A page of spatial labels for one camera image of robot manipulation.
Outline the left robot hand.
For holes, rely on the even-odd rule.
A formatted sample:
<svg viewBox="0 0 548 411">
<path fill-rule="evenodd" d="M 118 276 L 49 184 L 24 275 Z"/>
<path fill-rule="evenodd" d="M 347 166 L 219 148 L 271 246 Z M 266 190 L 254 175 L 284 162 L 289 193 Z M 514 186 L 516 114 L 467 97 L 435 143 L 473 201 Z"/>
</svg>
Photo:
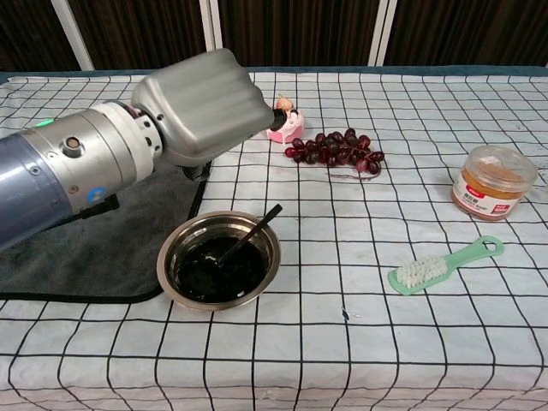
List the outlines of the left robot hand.
<svg viewBox="0 0 548 411">
<path fill-rule="evenodd" d="M 289 115 L 273 109 L 228 49 L 161 68 L 141 80 L 131 103 L 154 120 L 163 143 L 160 158 L 193 181 L 205 166 L 245 140 L 277 131 Z"/>
</svg>

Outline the black spoon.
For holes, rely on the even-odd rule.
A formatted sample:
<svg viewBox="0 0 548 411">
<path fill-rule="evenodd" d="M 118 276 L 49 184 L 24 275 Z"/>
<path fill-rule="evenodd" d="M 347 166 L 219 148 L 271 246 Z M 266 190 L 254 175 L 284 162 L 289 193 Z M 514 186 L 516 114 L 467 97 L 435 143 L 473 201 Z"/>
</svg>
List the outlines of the black spoon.
<svg viewBox="0 0 548 411">
<path fill-rule="evenodd" d="M 257 235 L 268 223 L 274 219 L 281 211 L 283 207 L 280 204 L 273 206 L 263 218 L 256 223 L 256 225 L 250 229 L 240 240 L 237 241 L 230 249 L 228 249 L 220 257 L 214 255 L 207 255 L 206 260 L 212 262 L 216 267 L 221 269 L 227 261 L 236 254 L 245 244 L 247 244 L 255 235 Z"/>
</svg>

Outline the metal bowl with dark liquid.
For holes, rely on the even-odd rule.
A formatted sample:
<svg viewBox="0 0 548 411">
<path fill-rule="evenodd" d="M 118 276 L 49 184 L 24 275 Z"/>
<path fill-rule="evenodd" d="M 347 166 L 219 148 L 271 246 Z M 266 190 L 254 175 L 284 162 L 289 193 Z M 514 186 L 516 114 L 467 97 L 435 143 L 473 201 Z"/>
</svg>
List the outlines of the metal bowl with dark liquid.
<svg viewBox="0 0 548 411">
<path fill-rule="evenodd" d="M 173 301 L 213 312 L 255 299 L 280 263 L 280 242 L 268 223 L 245 212 L 214 211 L 188 220 L 166 238 L 156 273 Z"/>
</svg>

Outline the dark grey cloth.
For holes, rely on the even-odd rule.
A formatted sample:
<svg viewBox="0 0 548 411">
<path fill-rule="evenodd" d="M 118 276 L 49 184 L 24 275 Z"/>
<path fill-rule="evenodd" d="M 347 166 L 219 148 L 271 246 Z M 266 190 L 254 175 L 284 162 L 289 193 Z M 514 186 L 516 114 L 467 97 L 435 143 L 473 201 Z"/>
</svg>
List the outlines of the dark grey cloth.
<svg viewBox="0 0 548 411">
<path fill-rule="evenodd" d="M 98 215 L 58 225 L 0 252 L 0 300 L 128 304 L 161 294 L 161 246 L 195 217 L 206 179 L 160 164 Z"/>
</svg>

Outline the pink toy cake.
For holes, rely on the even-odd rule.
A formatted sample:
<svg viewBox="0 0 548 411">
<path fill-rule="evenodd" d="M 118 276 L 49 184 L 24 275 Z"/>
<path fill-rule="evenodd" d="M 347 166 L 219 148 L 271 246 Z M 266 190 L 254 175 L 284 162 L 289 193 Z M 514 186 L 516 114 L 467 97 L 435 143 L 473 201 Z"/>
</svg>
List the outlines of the pink toy cake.
<svg viewBox="0 0 548 411">
<path fill-rule="evenodd" d="M 266 135 L 270 140 L 285 145 L 294 139 L 301 138 L 304 132 L 305 117 L 289 98 L 279 95 L 273 113 L 274 122 L 266 130 Z"/>
</svg>

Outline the bunch of red grapes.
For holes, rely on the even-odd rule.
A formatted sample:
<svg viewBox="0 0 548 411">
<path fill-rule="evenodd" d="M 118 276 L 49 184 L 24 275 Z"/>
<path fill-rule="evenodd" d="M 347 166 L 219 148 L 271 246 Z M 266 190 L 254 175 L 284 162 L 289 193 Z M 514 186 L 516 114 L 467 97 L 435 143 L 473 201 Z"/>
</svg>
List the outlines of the bunch of red grapes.
<svg viewBox="0 0 548 411">
<path fill-rule="evenodd" d="M 297 164 L 320 164 L 327 168 L 352 167 L 355 175 L 344 178 L 362 181 L 371 181 L 378 177 L 385 159 L 382 151 L 372 149 L 369 136 L 357 135 L 353 128 L 348 128 L 344 133 L 318 133 L 311 140 L 295 138 L 283 154 Z"/>
</svg>

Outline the white checked tablecloth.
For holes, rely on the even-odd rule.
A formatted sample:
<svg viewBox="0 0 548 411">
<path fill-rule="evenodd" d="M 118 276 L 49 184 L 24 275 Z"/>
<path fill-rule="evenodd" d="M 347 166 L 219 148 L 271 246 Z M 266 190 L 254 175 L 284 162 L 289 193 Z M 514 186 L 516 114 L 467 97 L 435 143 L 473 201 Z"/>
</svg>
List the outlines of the white checked tablecloth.
<svg viewBox="0 0 548 411">
<path fill-rule="evenodd" d="M 282 205 L 266 291 L 218 313 L 165 295 L 0 300 L 0 411 L 548 411 L 548 74 L 251 76 L 310 135 L 368 135 L 381 175 L 294 164 L 262 135 L 237 146 L 201 210 Z M 485 145 L 539 171 L 498 221 L 451 198 Z M 504 253 L 414 295 L 390 286 L 390 271 L 484 235 Z"/>
</svg>

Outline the green brush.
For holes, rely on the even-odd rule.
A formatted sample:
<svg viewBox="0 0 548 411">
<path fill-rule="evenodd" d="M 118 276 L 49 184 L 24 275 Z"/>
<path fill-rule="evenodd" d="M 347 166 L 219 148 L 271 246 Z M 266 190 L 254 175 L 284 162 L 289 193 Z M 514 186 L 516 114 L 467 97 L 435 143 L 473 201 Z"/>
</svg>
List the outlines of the green brush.
<svg viewBox="0 0 548 411">
<path fill-rule="evenodd" d="M 504 253 L 504 244 L 484 235 L 457 252 L 415 260 L 387 274 L 390 286 L 400 295 L 414 295 L 448 279 L 468 263 Z"/>
</svg>

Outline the clear jar with red label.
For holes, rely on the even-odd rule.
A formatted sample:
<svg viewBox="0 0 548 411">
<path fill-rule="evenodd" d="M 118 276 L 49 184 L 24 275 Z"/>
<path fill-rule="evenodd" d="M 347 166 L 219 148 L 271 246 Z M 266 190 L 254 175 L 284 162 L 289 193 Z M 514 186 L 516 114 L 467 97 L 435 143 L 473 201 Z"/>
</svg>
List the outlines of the clear jar with red label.
<svg viewBox="0 0 548 411">
<path fill-rule="evenodd" d="M 537 166 L 515 150 L 478 146 L 456 176 L 451 198 L 468 214 L 486 221 L 502 220 L 529 192 L 538 174 Z"/>
</svg>

